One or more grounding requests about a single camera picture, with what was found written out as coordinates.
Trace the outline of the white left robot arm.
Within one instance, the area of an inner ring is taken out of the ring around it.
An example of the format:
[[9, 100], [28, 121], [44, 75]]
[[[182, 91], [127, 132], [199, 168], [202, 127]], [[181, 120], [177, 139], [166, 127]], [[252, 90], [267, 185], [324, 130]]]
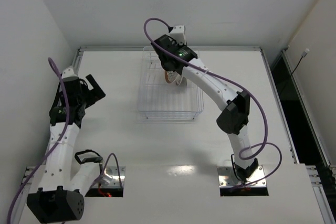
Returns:
[[27, 206], [40, 223], [80, 220], [84, 197], [102, 172], [102, 157], [79, 159], [74, 152], [85, 110], [106, 94], [92, 75], [62, 78], [49, 111], [49, 156], [38, 189], [27, 197]]

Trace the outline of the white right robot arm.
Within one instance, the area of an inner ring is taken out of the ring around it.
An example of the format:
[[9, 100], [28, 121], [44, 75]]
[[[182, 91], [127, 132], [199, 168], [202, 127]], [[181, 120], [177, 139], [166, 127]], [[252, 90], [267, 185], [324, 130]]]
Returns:
[[258, 167], [257, 158], [251, 158], [253, 152], [247, 128], [250, 95], [211, 76], [197, 53], [188, 46], [178, 45], [172, 37], [163, 35], [151, 45], [164, 70], [192, 81], [216, 103], [221, 111], [216, 123], [229, 137], [235, 157], [235, 174], [245, 183]]

